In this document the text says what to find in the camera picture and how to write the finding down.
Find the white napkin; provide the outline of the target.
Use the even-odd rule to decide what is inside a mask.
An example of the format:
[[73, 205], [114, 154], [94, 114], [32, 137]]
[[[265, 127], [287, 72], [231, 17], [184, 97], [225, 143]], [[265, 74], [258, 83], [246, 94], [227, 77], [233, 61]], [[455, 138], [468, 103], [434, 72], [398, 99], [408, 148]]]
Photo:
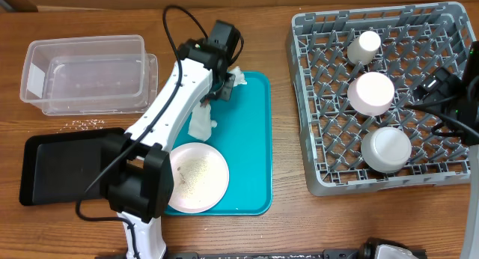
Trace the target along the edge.
[[[231, 70], [235, 76], [233, 86], [246, 85], [244, 73], [239, 66]], [[212, 128], [216, 127], [217, 123], [211, 119], [211, 105], [209, 102], [197, 103], [192, 110], [192, 116], [189, 122], [188, 134], [201, 141], [206, 141], [212, 135]]]

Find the grey bowl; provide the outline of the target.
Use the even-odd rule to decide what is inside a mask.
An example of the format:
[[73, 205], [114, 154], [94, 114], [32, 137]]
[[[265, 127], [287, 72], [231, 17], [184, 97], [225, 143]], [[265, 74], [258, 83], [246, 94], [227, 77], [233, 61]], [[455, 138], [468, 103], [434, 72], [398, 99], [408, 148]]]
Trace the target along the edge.
[[361, 141], [363, 160], [374, 171], [392, 174], [402, 169], [412, 153], [408, 136], [400, 129], [382, 127]]

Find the white cup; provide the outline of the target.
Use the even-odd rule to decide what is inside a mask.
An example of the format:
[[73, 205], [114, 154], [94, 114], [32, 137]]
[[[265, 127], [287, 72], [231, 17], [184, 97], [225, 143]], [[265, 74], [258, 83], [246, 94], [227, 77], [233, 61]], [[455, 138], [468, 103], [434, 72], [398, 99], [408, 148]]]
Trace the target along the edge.
[[347, 47], [347, 58], [354, 65], [367, 65], [372, 62], [380, 46], [380, 36], [374, 31], [366, 31]]

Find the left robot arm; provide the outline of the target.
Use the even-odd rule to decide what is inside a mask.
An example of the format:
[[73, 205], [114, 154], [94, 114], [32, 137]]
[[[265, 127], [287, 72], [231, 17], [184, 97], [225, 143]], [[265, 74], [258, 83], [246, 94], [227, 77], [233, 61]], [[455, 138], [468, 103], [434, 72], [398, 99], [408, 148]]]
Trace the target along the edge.
[[100, 194], [126, 234], [127, 258], [163, 258], [160, 216], [173, 192], [170, 152], [194, 107], [226, 100], [228, 72], [244, 46], [242, 37], [188, 40], [174, 49], [176, 61], [150, 108], [124, 135], [109, 135], [102, 149]]

